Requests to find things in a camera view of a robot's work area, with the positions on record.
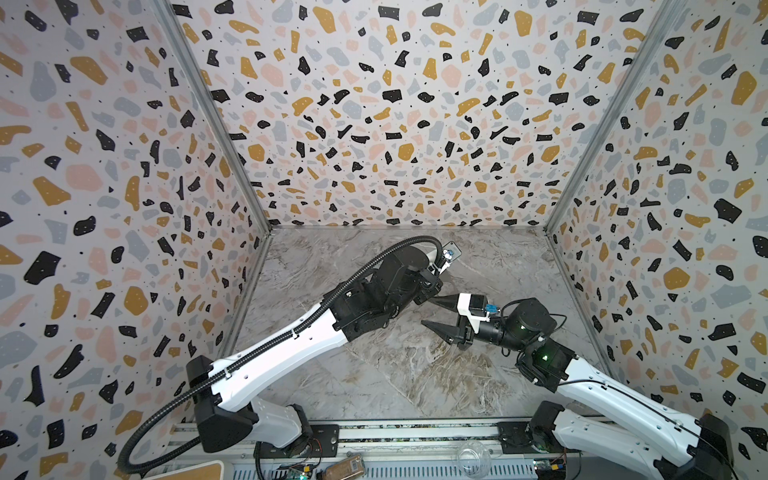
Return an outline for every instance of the terrazzo patterned backdrop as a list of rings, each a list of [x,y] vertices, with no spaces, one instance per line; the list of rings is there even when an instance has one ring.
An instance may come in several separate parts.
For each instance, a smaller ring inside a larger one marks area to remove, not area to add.
[[[768,2],[688,2],[554,229],[622,382],[768,471]]]
[[[270,222],[543,224],[651,0],[173,0]]]
[[[0,478],[122,476],[116,452],[216,354],[254,264],[245,199],[146,8],[0,8]]]

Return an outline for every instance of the wire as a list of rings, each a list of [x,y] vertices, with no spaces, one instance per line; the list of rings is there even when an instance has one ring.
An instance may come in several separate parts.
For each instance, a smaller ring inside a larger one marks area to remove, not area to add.
[[[658,410],[656,410],[654,407],[652,407],[652,406],[648,405],[646,402],[643,402],[642,400],[639,400],[639,399],[636,399],[636,398],[634,398],[632,395],[630,395],[629,393],[626,393],[624,390],[618,389],[618,388],[614,387],[613,385],[611,385],[611,384],[609,384],[609,383],[606,383],[606,382],[600,382],[599,380],[592,380],[592,379],[579,379],[579,380],[571,380],[570,382],[562,382],[562,383],[558,383],[558,386],[563,386],[563,385],[570,385],[570,384],[572,384],[572,383],[597,383],[598,385],[602,385],[602,386],[603,386],[603,387],[605,387],[605,388],[608,388],[608,389],[612,389],[612,390],[615,390],[615,391],[619,392],[621,395],[624,395],[624,396],[626,396],[626,397],[628,397],[628,398],[630,398],[630,399],[633,399],[635,402],[637,402],[637,403],[641,404],[642,406],[644,406],[645,408],[647,408],[647,409],[651,410],[653,413],[656,413],[657,415],[659,415],[659,416],[660,416],[661,418],[663,418],[664,420],[667,420],[669,423],[673,423],[673,424],[675,424],[675,426],[676,426],[676,427],[678,427],[679,429],[681,429],[681,430],[684,430],[684,431],[686,431],[686,432],[690,433],[691,435],[693,435],[694,437],[696,437],[696,438],[697,438],[697,439],[699,439],[700,441],[702,441],[702,442],[706,443],[707,445],[709,445],[709,446],[710,446],[710,447],[711,447],[711,448],[712,448],[712,449],[713,449],[715,452],[717,452],[717,454],[718,454],[718,455],[719,455],[719,456],[720,456],[720,457],[721,457],[723,460],[725,460],[725,464],[726,464],[726,465],[728,465],[728,468],[730,468],[730,472],[731,472],[731,473],[733,473],[733,477],[734,477],[736,480],[739,480],[739,476],[736,474],[736,470],[734,470],[734,469],[733,469],[733,466],[730,464],[730,460],[729,460],[729,459],[728,459],[728,458],[727,458],[725,455],[723,455],[723,453],[722,453],[722,452],[720,452],[720,450],[718,450],[717,448],[715,448],[715,446],[714,446],[714,445],[712,445],[711,443],[709,443],[709,442],[708,442],[706,439],[702,438],[702,437],[701,437],[701,435],[698,435],[697,433],[694,433],[694,432],[690,431],[689,429],[687,429],[687,428],[685,428],[684,426],[680,425],[679,423],[675,422],[673,419],[669,418],[669,417],[668,417],[668,416],[666,416],[665,414],[663,414],[663,413],[659,412],[659,411],[658,411]]]
[[[159,421],[165,418],[166,415],[173,412],[178,406],[184,404],[184,402],[186,402],[188,399],[192,398],[193,396],[195,396],[200,392],[203,392],[205,389],[209,388],[214,383],[223,379],[225,376],[231,375],[232,372],[237,371],[243,365],[257,358],[262,353],[266,352],[267,350],[271,349],[274,346],[281,344],[282,342],[285,342],[288,339],[292,339],[294,337],[294,334],[299,334],[304,330],[310,328],[312,324],[315,323],[315,321],[319,319],[330,308],[330,306],[333,304],[333,302],[336,301],[337,298],[339,298],[347,290],[349,290],[349,288],[356,281],[369,275],[370,270],[373,267],[375,267],[376,264],[381,262],[384,259],[384,257],[386,257],[387,255],[393,252],[396,252],[397,250],[401,250],[402,248],[413,245],[415,243],[433,243],[434,245],[436,245],[437,255],[435,256],[435,266],[439,270],[440,268],[442,268],[443,265],[445,265],[445,257],[440,254],[442,252],[442,244],[440,243],[440,240],[437,240],[436,238],[430,237],[427,235],[420,235],[417,237],[407,238],[385,249],[384,251],[382,251],[375,257],[373,257],[368,263],[363,265],[359,270],[357,270],[346,282],[338,285],[338,287],[321,302],[319,308],[314,312],[312,312],[295,329],[282,333],[270,339],[269,341],[265,342],[264,344],[258,346],[257,348],[251,350],[246,355],[243,355],[241,358],[239,358],[236,362],[232,363],[232,365],[225,367],[219,372],[213,374],[212,376],[208,377],[206,380],[204,380],[200,384],[196,385],[194,388],[189,389],[186,392],[182,393],[181,395],[175,397],[168,404],[166,404],[165,406],[157,410],[136,430],[134,430],[133,434],[131,434],[131,437],[129,437],[128,440],[125,442],[125,445],[123,445],[123,448],[122,450],[120,450],[120,454],[118,455],[118,469],[121,472],[126,474],[134,474],[134,473],[144,474],[146,472],[149,472],[151,469],[158,467],[160,465],[163,465],[165,462],[168,462],[169,460],[178,457],[182,453],[193,448],[195,445],[198,445],[200,443],[199,436],[183,444],[182,446],[178,447],[172,452],[168,452],[167,454],[154,458],[148,462],[139,463],[139,464],[131,463],[131,453],[136,448],[136,445],[138,445],[139,441],[152,429],[152,427],[158,424]]]

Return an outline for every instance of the marble floor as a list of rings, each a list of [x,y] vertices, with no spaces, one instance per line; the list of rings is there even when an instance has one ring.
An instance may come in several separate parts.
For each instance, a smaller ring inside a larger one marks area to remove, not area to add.
[[[553,337],[599,365],[541,230],[275,230],[237,349],[291,323],[378,252],[415,235],[453,240],[462,249],[441,275],[440,295],[484,293],[497,305],[536,296],[551,313],[568,316]],[[542,400],[570,402],[523,378],[514,355],[484,343],[460,352],[422,319],[453,324],[455,314],[411,304],[388,328],[316,357],[260,396],[300,404],[310,419],[530,416]]]

